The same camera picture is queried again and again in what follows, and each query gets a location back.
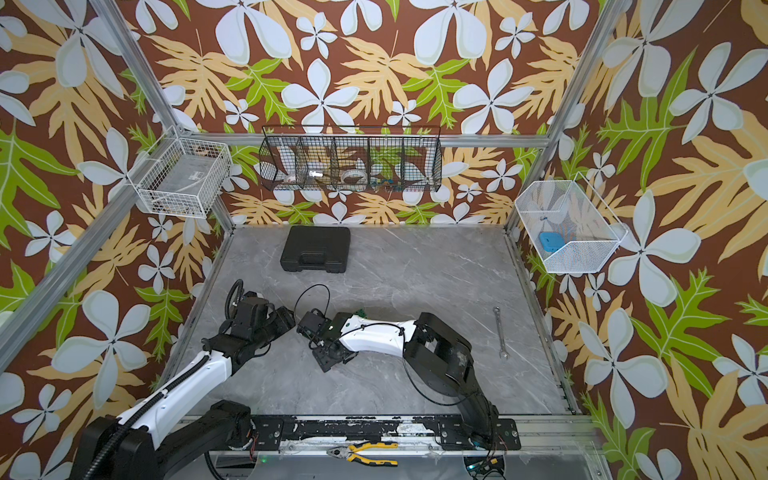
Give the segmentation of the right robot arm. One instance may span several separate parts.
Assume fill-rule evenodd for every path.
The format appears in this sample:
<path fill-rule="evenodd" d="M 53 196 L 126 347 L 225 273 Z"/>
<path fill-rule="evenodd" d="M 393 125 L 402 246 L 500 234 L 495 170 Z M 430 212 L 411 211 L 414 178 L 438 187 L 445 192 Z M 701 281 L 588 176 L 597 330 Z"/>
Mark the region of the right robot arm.
<path fill-rule="evenodd" d="M 423 312 L 415 320 L 390 322 L 344 312 L 329 319 L 314 309 L 297 330 L 308 339 L 324 372 L 361 352 L 401 359 L 408 374 L 415 373 L 431 390 L 452 399 L 437 404 L 458 408 L 459 428 L 474 445 L 493 446 L 498 409 L 477 380 L 471 343 L 436 315 Z"/>

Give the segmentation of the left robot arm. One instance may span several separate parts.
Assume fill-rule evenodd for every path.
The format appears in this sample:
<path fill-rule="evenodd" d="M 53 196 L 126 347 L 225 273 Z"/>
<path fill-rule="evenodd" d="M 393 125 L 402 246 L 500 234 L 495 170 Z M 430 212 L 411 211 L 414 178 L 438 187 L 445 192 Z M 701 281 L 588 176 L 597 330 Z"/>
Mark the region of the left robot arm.
<path fill-rule="evenodd" d="M 73 479 L 164 479 L 217 447 L 248 448 L 252 414 L 230 400 L 180 421 L 217 386 L 295 326 L 293 312 L 247 292 L 230 300 L 216 335 L 191 363 L 148 398 L 118 416 L 100 417 L 82 433 Z"/>

